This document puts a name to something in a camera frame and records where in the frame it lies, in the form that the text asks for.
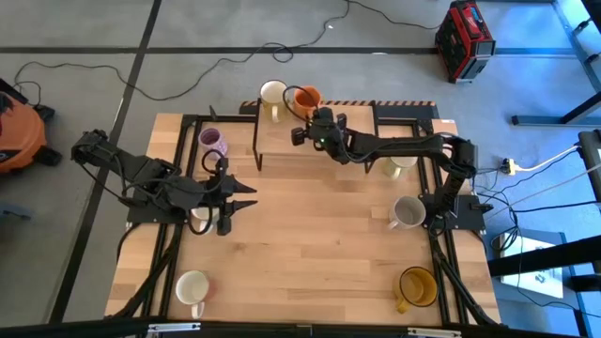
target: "orange mug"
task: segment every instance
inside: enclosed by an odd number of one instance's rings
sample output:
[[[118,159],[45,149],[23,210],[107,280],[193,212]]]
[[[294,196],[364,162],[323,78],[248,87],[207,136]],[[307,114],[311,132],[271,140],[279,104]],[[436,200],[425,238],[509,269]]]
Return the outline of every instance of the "orange mug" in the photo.
[[[294,111],[304,118],[312,118],[313,111],[321,103],[321,94],[312,85],[303,86],[294,91]]]

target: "yellow mug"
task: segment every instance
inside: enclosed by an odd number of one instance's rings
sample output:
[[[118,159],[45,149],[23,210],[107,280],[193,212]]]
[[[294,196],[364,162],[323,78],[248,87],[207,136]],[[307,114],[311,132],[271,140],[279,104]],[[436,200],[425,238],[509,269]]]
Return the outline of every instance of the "yellow mug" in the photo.
[[[396,311],[404,314],[411,305],[430,306],[439,295],[439,287],[432,273],[421,267],[406,269],[394,278],[393,291],[396,295]]]

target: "wooden table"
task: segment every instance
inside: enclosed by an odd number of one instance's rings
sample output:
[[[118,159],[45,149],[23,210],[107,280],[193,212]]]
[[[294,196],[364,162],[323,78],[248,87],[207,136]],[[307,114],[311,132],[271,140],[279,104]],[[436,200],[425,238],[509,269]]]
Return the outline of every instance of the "wooden table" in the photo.
[[[347,113],[350,128],[374,131],[370,107],[332,109],[336,114]],[[258,190],[235,197],[259,202],[235,214],[233,230],[225,237],[217,237],[214,231],[198,237],[184,229],[176,278],[188,270],[203,270],[215,286],[202,320],[441,325],[436,303],[412,307],[404,315],[394,309],[393,276],[412,266],[432,270],[422,228],[386,229],[394,200],[420,193],[417,168],[392,181],[382,174],[384,160],[379,160],[366,174],[362,165],[341,165],[311,145],[293,147],[290,129],[301,125],[300,121],[290,118],[272,124],[263,117],[256,145],[264,154],[260,172],[252,151],[253,124],[203,124],[203,128],[212,126],[223,132],[229,144],[229,173]],[[146,153],[149,157],[173,159],[181,118],[157,115]],[[456,132],[451,120],[433,120],[433,126],[435,132]],[[380,126],[378,130],[382,137],[411,135],[408,127]],[[184,148],[184,169],[191,135],[192,129]],[[206,177],[201,155],[193,175],[197,179]],[[426,168],[433,191],[429,161]],[[120,310],[146,278],[157,232],[157,224],[142,224],[125,241],[106,314]],[[462,280],[487,314],[499,321],[482,243],[470,232],[454,234]],[[158,312],[162,283],[156,287],[152,314]],[[173,290],[168,317],[191,319],[190,307],[175,296],[175,283]],[[457,321],[448,281],[446,290],[451,318]]]

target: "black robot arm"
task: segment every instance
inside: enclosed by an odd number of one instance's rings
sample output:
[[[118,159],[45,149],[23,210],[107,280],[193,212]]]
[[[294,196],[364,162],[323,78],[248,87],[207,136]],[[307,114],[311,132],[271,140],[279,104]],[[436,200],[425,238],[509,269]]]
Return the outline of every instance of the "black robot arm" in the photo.
[[[167,219],[180,219],[184,223],[193,208],[209,207],[212,210],[217,207],[220,210],[217,234],[223,236],[231,231],[230,217],[234,212],[256,203],[226,202],[226,198],[235,192],[248,193],[256,190],[239,183],[226,173],[228,159],[223,155],[217,160],[215,170],[210,172],[208,180],[195,181],[191,177],[182,177],[181,170],[168,161],[133,156],[109,143],[104,131],[95,130],[85,132],[71,148],[71,158],[81,165],[91,164],[117,174],[123,188],[121,195],[117,196],[119,201],[130,208],[149,210],[155,223],[169,223],[163,221]],[[138,193],[129,197],[127,192],[130,189]]]
[[[371,162],[385,157],[421,156],[436,161],[449,175],[443,186],[436,189],[434,200],[431,203],[424,203],[426,208],[424,222],[428,225],[428,229],[432,228],[436,219],[455,216],[455,201],[461,186],[466,179],[476,175],[476,146],[470,141],[451,134],[380,138],[347,128],[347,117],[344,114],[337,116],[334,122],[331,109],[321,108],[314,112],[311,121],[307,121],[306,129],[292,130],[293,145],[304,143],[305,138],[313,141],[316,150],[326,151],[330,157],[342,164]],[[428,236],[436,235],[428,231]],[[432,243],[434,243],[434,259],[439,262],[455,290],[465,300],[476,322],[497,325],[486,315],[461,282],[440,248],[438,239],[435,238]]]

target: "orange vacuum cleaner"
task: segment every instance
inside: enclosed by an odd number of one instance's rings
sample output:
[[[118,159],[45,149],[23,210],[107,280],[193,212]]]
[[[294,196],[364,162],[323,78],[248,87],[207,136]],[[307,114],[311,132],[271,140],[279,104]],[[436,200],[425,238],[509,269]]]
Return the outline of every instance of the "orange vacuum cleaner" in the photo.
[[[0,79],[0,174],[18,174],[33,162],[55,166],[62,158],[46,142],[44,123],[52,119],[54,109],[27,102]]]

